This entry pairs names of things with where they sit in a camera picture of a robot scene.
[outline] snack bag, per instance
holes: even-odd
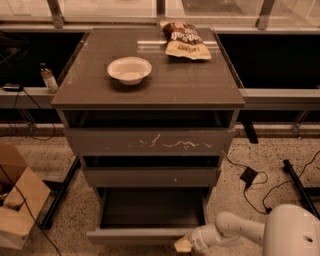
[[[202,42],[195,26],[183,22],[162,23],[168,41],[166,54],[193,60],[209,60],[211,54]]]

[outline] terrazzo floor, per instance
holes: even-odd
[[[253,185],[246,192],[248,200],[259,211],[264,211],[262,200],[268,191],[289,178],[282,170],[283,160],[289,159],[297,173],[312,160],[320,150],[320,133],[309,138],[297,139],[294,136],[272,136],[259,138],[258,144],[250,144],[244,136],[237,136],[232,143],[228,158],[233,163],[250,166],[268,175],[264,184]],[[28,165],[42,179],[62,181],[74,156],[64,137],[54,137],[48,141],[39,141],[26,137],[1,137],[0,142],[16,145]],[[308,165],[301,180],[307,186],[320,184],[320,155]],[[244,183],[239,179],[243,167],[231,164],[226,159],[222,164],[222,174],[209,199],[207,210],[210,222],[220,211],[230,211],[239,216],[265,222],[266,215],[256,212],[243,195]],[[263,182],[266,177],[259,174],[255,182]],[[268,207],[291,203],[300,205],[299,195],[292,183],[274,190],[265,200]],[[45,231],[56,244],[61,255],[77,256],[160,256],[176,255],[171,246],[97,246],[86,238],[86,231],[94,230],[99,212],[99,203],[88,187],[81,169],[77,170],[65,194],[63,203],[57,211],[53,226]],[[248,240],[232,248],[213,247],[208,255],[261,255],[262,249]],[[58,255],[53,246],[35,226],[23,248],[12,250],[0,248],[0,255]]]

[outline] dresser top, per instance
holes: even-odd
[[[165,54],[157,28],[91,32],[52,104],[60,109],[237,109],[244,106],[213,32],[198,29],[212,59],[191,61]],[[122,85],[106,69],[115,59],[141,57],[151,74],[135,86]]]

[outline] open drawer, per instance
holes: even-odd
[[[219,156],[87,156],[82,171],[92,187],[213,187]]]
[[[94,244],[172,244],[207,223],[205,188],[108,188]]]

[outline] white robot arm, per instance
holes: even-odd
[[[215,224],[196,228],[175,243],[178,252],[204,253],[214,245],[234,246],[245,237],[262,246],[262,256],[320,256],[320,222],[295,205],[276,207],[266,224],[222,212]]]

